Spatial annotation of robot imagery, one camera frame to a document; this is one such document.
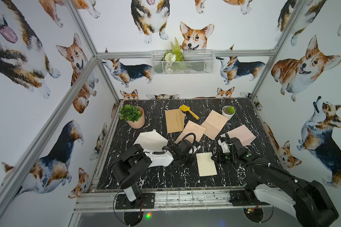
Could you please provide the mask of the white cream envelope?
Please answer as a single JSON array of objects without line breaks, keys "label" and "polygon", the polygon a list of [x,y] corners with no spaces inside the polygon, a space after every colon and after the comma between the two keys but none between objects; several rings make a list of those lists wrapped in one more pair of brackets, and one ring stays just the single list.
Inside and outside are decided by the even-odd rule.
[{"label": "white cream envelope", "polygon": [[156,130],[141,132],[136,138],[134,145],[139,144],[143,149],[151,151],[161,151],[167,146],[168,140],[160,135]]}]

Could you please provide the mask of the cream letter paper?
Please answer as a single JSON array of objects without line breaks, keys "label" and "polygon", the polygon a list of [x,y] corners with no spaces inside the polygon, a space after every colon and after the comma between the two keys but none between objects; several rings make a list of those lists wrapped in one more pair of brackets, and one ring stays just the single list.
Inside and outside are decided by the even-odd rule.
[{"label": "cream letter paper", "polygon": [[201,124],[206,130],[204,134],[211,140],[214,140],[221,132],[228,119],[218,112],[212,110],[206,120]]},{"label": "cream letter paper", "polygon": [[188,121],[187,125],[185,126],[183,132],[175,141],[176,143],[180,142],[182,138],[184,138],[189,133],[194,133],[196,135],[196,142],[200,142],[202,136],[204,135],[206,128],[198,125],[192,121]]}]

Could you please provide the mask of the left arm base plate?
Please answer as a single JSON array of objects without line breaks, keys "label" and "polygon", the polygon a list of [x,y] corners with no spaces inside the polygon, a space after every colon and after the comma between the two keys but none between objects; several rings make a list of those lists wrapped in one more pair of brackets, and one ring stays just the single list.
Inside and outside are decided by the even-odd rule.
[{"label": "left arm base plate", "polygon": [[155,193],[144,193],[139,199],[130,202],[125,194],[120,194],[116,198],[116,210],[134,210],[134,209],[153,209],[155,202]]}]

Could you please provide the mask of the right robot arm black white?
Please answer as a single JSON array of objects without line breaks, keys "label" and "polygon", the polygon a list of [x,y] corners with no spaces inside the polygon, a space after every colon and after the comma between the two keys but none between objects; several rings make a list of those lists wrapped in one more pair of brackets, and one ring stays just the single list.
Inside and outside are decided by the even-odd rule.
[{"label": "right robot arm black white", "polygon": [[231,193],[230,202],[267,203],[295,217],[303,227],[329,227],[338,218],[328,192],[317,181],[291,175],[264,157],[249,151],[238,138],[217,137],[221,150],[211,159],[218,164],[250,170],[255,178],[244,186],[244,194]]}]

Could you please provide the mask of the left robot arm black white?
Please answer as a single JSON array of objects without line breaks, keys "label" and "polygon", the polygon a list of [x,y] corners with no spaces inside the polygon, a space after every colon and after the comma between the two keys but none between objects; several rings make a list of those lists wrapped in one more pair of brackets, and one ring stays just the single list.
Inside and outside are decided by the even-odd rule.
[{"label": "left robot arm black white", "polygon": [[198,149],[199,142],[190,142],[186,137],[170,147],[164,146],[160,151],[148,150],[135,144],[111,162],[110,174],[124,192],[126,201],[131,205],[139,204],[143,195],[137,182],[149,168],[191,166],[195,162]]}]

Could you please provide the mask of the pink envelope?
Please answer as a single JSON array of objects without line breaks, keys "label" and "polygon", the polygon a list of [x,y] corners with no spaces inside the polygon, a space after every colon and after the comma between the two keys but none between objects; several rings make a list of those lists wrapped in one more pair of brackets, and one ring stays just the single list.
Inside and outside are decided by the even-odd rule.
[{"label": "pink envelope", "polygon": [[227,132],[230,138],[238,138],[243,146],[250,146],[256,136],[245,126],[241,125]]}]

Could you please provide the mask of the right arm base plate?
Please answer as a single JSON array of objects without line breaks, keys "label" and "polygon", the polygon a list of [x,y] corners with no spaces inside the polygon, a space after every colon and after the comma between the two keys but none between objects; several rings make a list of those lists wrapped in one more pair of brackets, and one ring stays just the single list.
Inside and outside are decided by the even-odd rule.
[{"label": "right arm base plate", "polygon": [[231,190],[229,192],[230,200],[233,206],[257,206],[269,205],[268,203],[259,201],[254,192],[251,190]]}]

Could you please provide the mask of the brown kraft envelope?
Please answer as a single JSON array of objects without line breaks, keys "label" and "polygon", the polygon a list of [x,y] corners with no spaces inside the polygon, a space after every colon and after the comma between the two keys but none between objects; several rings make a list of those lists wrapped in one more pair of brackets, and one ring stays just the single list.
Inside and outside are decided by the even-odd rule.
[{"label": "brown kraft envelope", "polygon": [[180,109],[165,111],[167,133],[180,132],[184,130],[185,114]]}]

